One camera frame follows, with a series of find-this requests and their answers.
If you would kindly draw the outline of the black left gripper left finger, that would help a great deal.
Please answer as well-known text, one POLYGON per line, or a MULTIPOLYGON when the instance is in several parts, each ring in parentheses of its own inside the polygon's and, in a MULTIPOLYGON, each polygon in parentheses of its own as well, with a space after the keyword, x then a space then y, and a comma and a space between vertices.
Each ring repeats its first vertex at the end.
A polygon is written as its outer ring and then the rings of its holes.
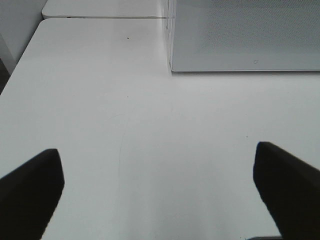
POLYGON ((0 238, 40 240, 65 185, 57 149, 37 154, 0 179, 0 238))

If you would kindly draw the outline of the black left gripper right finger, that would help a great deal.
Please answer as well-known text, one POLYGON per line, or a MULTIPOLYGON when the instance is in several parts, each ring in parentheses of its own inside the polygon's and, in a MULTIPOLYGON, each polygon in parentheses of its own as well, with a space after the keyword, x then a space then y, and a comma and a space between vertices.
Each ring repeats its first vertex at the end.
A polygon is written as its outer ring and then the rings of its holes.
POLYGON ((277 145, 257 144, 253 181, 284 240, 320 238, 320 171, 277 145))

